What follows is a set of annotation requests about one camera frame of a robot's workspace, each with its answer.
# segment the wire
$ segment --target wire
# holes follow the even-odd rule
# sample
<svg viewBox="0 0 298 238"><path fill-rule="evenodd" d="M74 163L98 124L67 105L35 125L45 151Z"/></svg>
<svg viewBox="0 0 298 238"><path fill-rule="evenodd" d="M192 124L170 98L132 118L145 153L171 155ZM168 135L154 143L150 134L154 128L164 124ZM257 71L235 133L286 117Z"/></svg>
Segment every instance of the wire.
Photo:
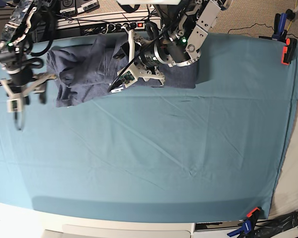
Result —
<svg viewBox="0 0 298 238"><path fill-rule="evenodd" d="M147 11L148 11L148 21L150 21L150 10L149 10L148 4L147 4Z"/></svg>
<svg viewBox="0 0 298 238"><path fill-rule="evenodd" d="M261 228L272 228L272 227L275 227L275 226L260 226L260 225L255 225L256 227L261 227Z"/></svg>
<svg viewBox="0 0 298 238"><path fill-rule="evenodd" d="M165 13L161 7L159 5L157 5L158 11L161 11L164 15L166 15L168 17L168 19L171 21L171 18L169 17L169 15L167 13Z"/></svg>
<svg viewBox="0 0 298 238"><path fill-rule="evenodd" d="M11 7L16 7L15 5L10 4L10 3L8 3L8 2L6 2L5 5L7 5L7 6L11 6Z"/></svg>
<svg viewBox="0 0 298 238"><path fill-rule="evenodd" d="M140 20L137 20L137 21L129 21L127 19L127 17L125 17L129 22L139 22L139 21L142 21L144 19L146 19L148 16L151 16L155 13L155 11L152 11L150 14L148 14L147 16L143 17L142 19ZM103 23L107 23L107 24L113 24L113 25L117 25L116 23L114 22L109 22L109 21L104 21L104 20L86 20L84 18L81 18L81 17L78 17L78 18L72 18L72 17L69 17L69 16L64 16L64 15L59 15L59 14L55 14L55 16L60 16L62 17L64 20L68 20L68 24L71 24L73 21L84 21L84 22L103 22Z"/></svg>
<svg viewBox="0 0 298 238"><path fill-rule="evenodd" d="M132 65L133 62L143 53L146 49L148 49L150 46L152 46L156 40L160 39L161 36L163 36L177 21L173 21L172 24L170 24L167 28L165 28L160 35L158 35L156 38L154 38L148 45L146 45L120 72L120 74L115 78L115 80L112 82L112 84L108 87L107 92L110 92L114 89L115 83L119 80L119 78L125 73L126 69Z"/></svg>
<svg viewBox="0 0 298 238"><path fill-rule="evenodd" d="M243 30L243 29L249 29L249 28L252 28L256 25L259 25L259 26L266 26L267 28L271 28L272 30L274 30L274 28L272 26L268 26L266 23L264 24L259 24L259 23L254 23L252 26L249 26L249 27L242 27L242 28L233 28L233 29L229 29L229 31L227 32L228 34L230 33L230 31L234 31L234 30Z"/></svg>
<svg viewBox="0 0 298 238"><path fill-rule="evenodd" d="M123 16L124 16L124 18L129 22L129 24L131 23L130 22L130 20L128 20L128 18L123 14L123 13L121 13Z"/></svg>
<svg viewBox="0 0 298 238"><path fill-rule="evenodd" d="M45 6L44 6L44 8L46 9L46 12L47 12L47 14L50 18L51 24L52 24L52 34L50 35L50 39L49 39L49 42L48 42L46 48L41 52L31 53L31 56L33 56L33 57L40 57L40 56L44 55L51 48L53 40L54 40L55 35L56 35L57 25L56 25L55 19L53 17L53 14L52 14L50 9L48 9Z"/></svg>
<svg viewBox="0 0 298 238"><path fill-rule="evenodd" d="M273 222L273 221L276 221L276 219L262 220L262 221L258 221L257 223L265 223L265 222Z"/></svg>
<svg viewBox="0 0 298 238"><path fill-rule="evenodd" d="M103 21L103 20L86 20L86 19L83 19L81 17L78 17L78 18L71 18L69 16L63 16L63 15L59 15L59 14L55 14L55 16L60 16L62 18L64 18L64 20L68 20L68 24L71 24L73 21L84 21L84 22L103 22L103 23L107 23L107 24L114 24L114 25L117 25L116 23L114 22L109 22L109 21Z"/></svg>
<svg viewBox="0 0 298 238"><path fill-rule="evenodd" d="M298 36L295 36L293 33L287 34L288 36L294 36L295 38L298 39Z"/></svg>
<svg viewBox="0 0 298 238"><path fill-rule="evenodd" d="M288 28L287 28L287 32L289 32L289 29L290 29L290 27L291 27L291 25L292 25L292 22L293 22L293 20L290 21L289 26L288 26Z"/></svg>
<svg viewBox="0 0 298 238"><path fill-rule="evenodd" d="M21 92L20 92L20 99L21 100L29 100L29 98L27 98L26 99L26 97L23 97L23 94L22 94L22 90L21 90ZM23 130L23 128L24 128L24 122L25 122L25 113L24 113L24 109L20 112L20 114L21 114L21 124L19 125L19 123L18 123L18 121L19 121L19 119L18 119L18 114L19 114L19 112L14 112L14 126L15 126L15 128L16 128L16 130Z"/></svg>

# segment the black cable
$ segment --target black cable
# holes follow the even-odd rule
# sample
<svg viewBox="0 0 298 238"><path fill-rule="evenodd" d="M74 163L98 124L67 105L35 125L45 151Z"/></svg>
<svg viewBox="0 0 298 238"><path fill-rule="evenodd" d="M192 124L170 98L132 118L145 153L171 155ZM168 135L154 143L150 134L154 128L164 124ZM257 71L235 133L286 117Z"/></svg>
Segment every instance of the black cable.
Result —
<svg viewBox="0 0 298 238"><path fill-rule="evenodd" d="M286 220L283 222L286 222L288 219L292 219L292 217L287 217ZM273 222L273 221L276 221L276 219L262 220L262 221L258 221L257 223L265 223L265 222Z"/></svg>
<svg viewBox="0 0 298 238"><path fill-rule="evenodd" d="M255 225L256 227L261 227L261 228L272 228L272 227L275 227L275 226L260 226L260 225Z"/></svg>
<svg viewBox="0 0 298 238"><path fill-rule="evenodd" d="M107 92L110 92L114 89L115 83L119 80L119 78L125 73L126 69L131 66L133 62L143 53L145 50L147 50L150 46L152 46L156 40L160 39L161 36L164 35L174 24L176 24L177 21L173 21L172 24L170 24L167 28L165 28L160 35L158 35L156 38L154 38L148 45L146 45L120 72L120 74L115 78L115 80L112 82L112 84L108 87Z"/></svg>
<svg viewBox="0 0 298 238"><path fill-rule="evenodd" d="M293 33L290 33L290 34L287 34L288 36L294 36L295 38L297 38L298 39L298 37L297 36L295 36Z"/></svg>
<svg viewBox="0 0 298 238"><path fill-rule="evenodd" d="M7 6L16 7L15 5L10 4L10 3L8 3L8 2L6 2L5 4L6 4Z"/></svg>
<svg viewBox="0 0 298 238"><path fill-rule="evenodd" d="M150 21L150 10L149 10L148 4L147 4L147 11L148 11L148 21Z"/></svg>
<svg viewBox="0 0 298 238"><path fill-rule="evenodd" d="M44 8L45 8L45 10L50 18L51 24L52 24L52 34L50 36L50 39L49 39L49 42L48 42L48 45L46 46L46 48L44 50L42 50L41 52L31 53L31 56L33 56L33 57L40 57L40 56L44 55L51 48L53 40L56 35L57 27L56 27L56 22L55 22L54 16L53 16L52 12L47 7L44 6Z"/></svg>
<svg viewBox="0 0 298 238"><path fill-rule="evenodd" d="M164 15L166 15L168 18L169 18L169 20L171 21L171 18L170 18L170 16L167 14L167 13L165 13L162 9L161 9L161 7L158 5L158 8L159 8L159 11L162 11L162 13L164 14Z"/></svg>
<svg viewBox="0 0 298 238"><path fill-rule="evenodd" d="M268 26L266 25L266 23L264 24L259 24L259 23L254 23L252 26L249 26L249 27L242 27L242 28L232 28L232 29L229 29L229 31L227 32L229 34L230 31L234 31L234 30L243 30L243 29L249 29L249 28L252 28L256 25L259 25L259 26L266 26L267 28L271 28L272 30L274 30L274 28L272 26Z"/></svg>
<svg viewBox="0 0 298 238"><path fill-rule="evenodd" d="M155 12L152 11L150 14L148 14L147 16L143 17L142 19L140 20L136 20L136 21L129 21L127 19L127 17L125 17L129 22L139 22L139 21L143 21L144 19L146 19L147 17L153 15ZM64 16L64 15L59 15L59 14L55 14L55 16L60 16L62 17L64 20L68 20L68 24L71 24L73 21L84 21L84 22L103 22L103 23L107 23L107 24L113 24L113 25L117 25L116 23L114 22L110 22L110 21L104 21L104 20L86 20L84 18L81 18L81 17L78 17L78 18L72 18L72 17L69 17L69 16Z"/></svg>
<svg viewBox="0 0 298 238"><path fill-rule="evenodd" d="M30 58L22 62L22 66L28 66L29 68L42 68L43 65L43 60L38 57Z"/></svg>
<svg viewBox="0 0 298 238"><path fill-rule="evenodd" d="M137 11L140 7L139 4L135 4L134 7L131 7L130 5L120 5L118 2L118 5L120 6L120 8L122 10L124 10L126 13L134 13L135 11Z"/></svg>
<svg viewBox="0 0 298 238"><path fill-rule="evenodd" d="M22 126L18 125L18 112L14 112L14 126L16 130L22 130Z"/></svg>
<svg viewBox="0 0 298 238"><path fill-rule="evenodd" d="M124 16L124 18L129 22L129 24L131 23L129 20L128 20L128 18L123 14L123 13L121 13L123 16Z"/></svg>

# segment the floor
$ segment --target floor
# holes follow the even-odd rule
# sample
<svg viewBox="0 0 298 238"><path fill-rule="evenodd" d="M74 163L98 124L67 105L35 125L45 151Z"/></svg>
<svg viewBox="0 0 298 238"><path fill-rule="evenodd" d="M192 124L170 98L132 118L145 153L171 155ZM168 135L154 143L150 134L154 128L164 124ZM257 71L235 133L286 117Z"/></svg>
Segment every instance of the floor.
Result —
<svg viewBox="0 0 298 238"><path fill-rule="evenodd" d="M214 32L227 33L230 29L250 27L254 23L274 26L276 13L286 12L288 8L294 9L296 0L234 0L232 6L220 12ZM289 33L298 37L298 14L292 23ZM246 35L251 37L272 36L273 30L266 26L255 25L250 29L231 30L230 34Z"/></svg>

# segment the power cord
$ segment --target power cord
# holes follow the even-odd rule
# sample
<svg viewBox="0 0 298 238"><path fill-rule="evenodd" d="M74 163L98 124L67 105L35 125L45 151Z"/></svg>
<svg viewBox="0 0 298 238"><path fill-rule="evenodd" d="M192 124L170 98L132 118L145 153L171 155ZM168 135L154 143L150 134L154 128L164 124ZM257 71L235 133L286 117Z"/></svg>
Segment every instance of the power cord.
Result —
<svg viewBox="0 0 298 238"><path fill-rule="evenodd" d="M150 9L149 9L148 4L147 4L147 11L148 11L148 21L150 21Z"/></svg>
<svg viewBox="0 0 298 238"><path fill-rule="evenodd" d="M252 26L248 26L248 27L232 28L232 29L230 29L227 33L229 34L230 31L235 31L235 30L249 29L249 28L252 28L252 27L254 27L254 26L256 26L256 25L258 25L258 26L266 26L267 28L271 28L272 30L274 30L274 28L273 28L272 26L268 26L268 25L266 25L266 23L264 23L264 24L254 23Z"/></svg>
<svg viewBox="0 0 298 238"><path fill-rule="evenodd" d="M48 42L46 48L41 52L31 53L31 56L33 56L33 57L40 57L40 56L44 55L50 49L50 47L52 46L53 40L54 40L55 35L56 35L57 26L56 26L56 22L55 22L55 19L53 17L53 14L52 14L50 9L48 9L45 6L44 6L44 8L45 8L45 10L46 10L46 12L47 12L47 14L50 18L51 24L52 24L52 34L49 37L50 39L49 39L49 42Z"/></svg>
<svg viewBox="0 0 298 238"><path fill-rule="evenodd" d="M294 36L295 38L298 39L298 36L295 36L293 33L287 34L288 36Z"/></svg>
<svg viewBox="0 0 298 238"><path fill-rule="evenodd" d="M10 4L10 3L8 3L8 2L6 2L5 5L6 5L6 6L10 6L10 7L16 7L15 5Z"/></svg>
<svg viewBox="0 0 298 238"><path fill-rule="evenodd" d="M259 23L254 23L253 25L251 26L248 26L248 27L242 27L242 28L232 28L232 29L229 29L229 31L227 32L228 34L231 32L231 31L234 31L234 30L243 30L243 29L249 29L249 28L252 28L254 26L266 26L267 28L271 28L272 30L274 30L274 28L272 26L268 26L266 23L264 24L259 24ZM294 36L295 38L298 39L298 36L294 35L293 33L290 33L290 34L287 34L288 36Z"/></svg>
<svg viewBox="0 0 298 238"><path fill-rule="evenodd" d="M136 21L130 21L126 16L124 16L127 21L129 22L139 22L139 21L142 21L150 16L152 16L153 14L155 13L155 11L153 10L150 14L148 14L147 16L143 17L142 19L140 20L136 20ZM68 24L71 24L73 21L83 21L83 22L103 22L103 23L107 23L107 24L113 24L113 25L117 25L116 23L114 22L110 22L110 21L104 21L104 20L86 20L82 17L78 17L78 18L72 18L72 17L69 17L69 16L64 16L64 15L59 15L59 14L55 14L55 16L59 16L61 18L63 18L64 20L68 20Z"/></svg>

